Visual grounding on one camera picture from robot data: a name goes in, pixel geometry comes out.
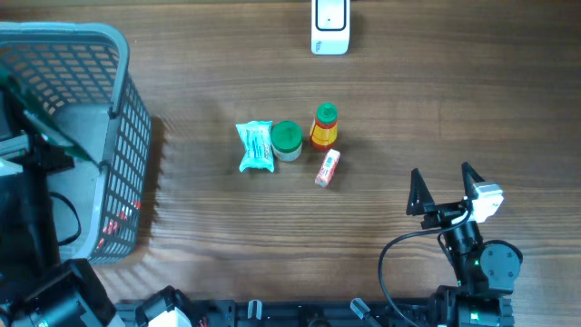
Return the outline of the teal white tissue packet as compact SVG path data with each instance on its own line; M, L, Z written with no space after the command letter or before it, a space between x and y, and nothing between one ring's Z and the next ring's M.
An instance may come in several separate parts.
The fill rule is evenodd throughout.
M251 121L236 125L244 147L244 156L239 165L240 172L248 168L274 172L271 128L272 121Z

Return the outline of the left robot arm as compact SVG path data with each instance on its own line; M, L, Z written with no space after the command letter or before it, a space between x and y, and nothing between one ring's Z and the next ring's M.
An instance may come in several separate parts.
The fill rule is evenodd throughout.
M90 164L103 173L24 89L1 89L1 321L6 326L123 326L85 259L62 261L47 177Z

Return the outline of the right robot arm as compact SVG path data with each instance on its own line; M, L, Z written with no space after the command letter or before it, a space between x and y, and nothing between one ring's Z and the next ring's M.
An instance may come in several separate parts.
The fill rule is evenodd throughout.
M479 226L504 201L497 183L487 182L469 163L461 166L463 199L437 204L419 169L411 171L406 214L422 215L424 230L438 232L457 279L456 286L440 286L428 300L430 326L510 327L515 324L509 296L520 274L523 253L506 241L485 241Z

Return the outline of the small red candy box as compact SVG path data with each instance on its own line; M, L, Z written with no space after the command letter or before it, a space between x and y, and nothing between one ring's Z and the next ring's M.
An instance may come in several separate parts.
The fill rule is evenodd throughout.
M315 184L320 187L327 187L334 175L335 169L340 160L340 152L330 149L323 160L321 168L315 178Z

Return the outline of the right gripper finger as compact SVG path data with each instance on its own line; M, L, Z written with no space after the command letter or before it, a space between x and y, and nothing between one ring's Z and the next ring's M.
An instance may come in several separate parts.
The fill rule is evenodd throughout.
M410 174L409 199L407 204L407 215L424 215L435 212L435 202L418 168Z
M464 162L461 165L461 171L465 195L468 199L475 199L477 196L474 187L477 183L483 183L484 179L468 162Z

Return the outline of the green 3M gloves package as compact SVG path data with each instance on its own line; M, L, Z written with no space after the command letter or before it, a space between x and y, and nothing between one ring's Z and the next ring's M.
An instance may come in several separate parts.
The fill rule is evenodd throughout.
M57 125L37 96L5 69L1 70L1 95L1 116L12 137L22 133L39 136L45 143L62 149L65 155L98 165L78 142Z

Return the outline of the green lid white jar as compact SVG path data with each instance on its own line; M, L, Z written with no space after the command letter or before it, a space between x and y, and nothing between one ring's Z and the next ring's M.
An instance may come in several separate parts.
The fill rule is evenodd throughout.
M302 130L293 121L281 121L271 128L271 144L273 153L279 160L294 161L302 151Z

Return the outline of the red sriracha bottle green cap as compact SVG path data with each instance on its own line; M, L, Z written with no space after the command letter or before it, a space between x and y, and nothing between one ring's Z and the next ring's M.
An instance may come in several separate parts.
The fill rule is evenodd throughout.
M321 104L310 128L310 145L319 151L328 151L338 137L338 109L333 103Z

